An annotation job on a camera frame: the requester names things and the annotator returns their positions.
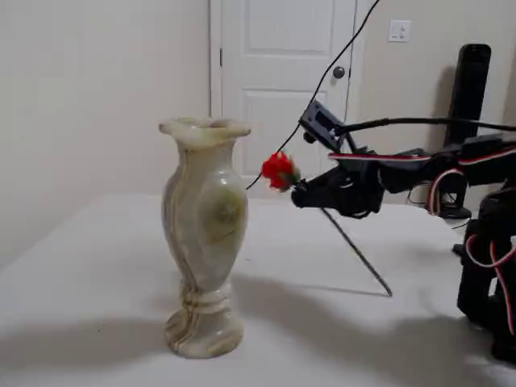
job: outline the door panel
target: door panel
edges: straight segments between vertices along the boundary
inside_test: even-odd
[[[252,124],[235,150],[235,168],[251,182],[295,128],[324,69],[351,39],[355,0],[223,0],[223,115]],[[349,70],[351,53],[336,65]],[[346,113],[348,77],[323,82],[318,100]],[[303,175],[331,166],[327,150],[302,130],[285,148]],[[262,182],[251,195],[263,196]]]

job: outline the vase base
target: vase base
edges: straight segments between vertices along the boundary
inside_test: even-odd
[[[212,314],[179,310],[165,327],[170,349],[189,359],[209,359],[231,352],[242,336],[243,324],[229,308]]]

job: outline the white table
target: white table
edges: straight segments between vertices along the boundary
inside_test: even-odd
[[[1,387],[516,385],[456,309],[459,236],[408,206],[339,219],[391,299],[318,211],[252,202],[232,275],[243,342],[176,357],[163,333],[179,276],[159,206],[96,201],[0,274]]]

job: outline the black speaker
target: black speaker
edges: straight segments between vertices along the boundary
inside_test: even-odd
[[[449,117],[474,119],[481,117],[485,85],[491,61],[491,47],[487,44],[466,44],[459,51],[459,61],[451,96]],[[478,126],[471,123],[447,125],[444,147],[462,144],[468,137],[476,135]],[[441,184],[441,218],[471,218],[471,211],[464,208],[466,183],[458,177],[445,178]],[[452,202],[449,194],[455,194]]]
[[[449,117],[480,119],[490,61],[491,47],[487,44],[466,44],[460,49]],[[474,124],[449,124],[444,146],[462,144],[477,130]]]

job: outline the vase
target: vase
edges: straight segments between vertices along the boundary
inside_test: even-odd
[[[228,280],[248,221],[248,200],[231,165],[235,141],[251,130],[229,119],[170,119],[179,166],[167,182],[161,216],[181,271],[181,309],[167,321],[168,346],[187,358],[235,349],[243,324],[231,303]]]

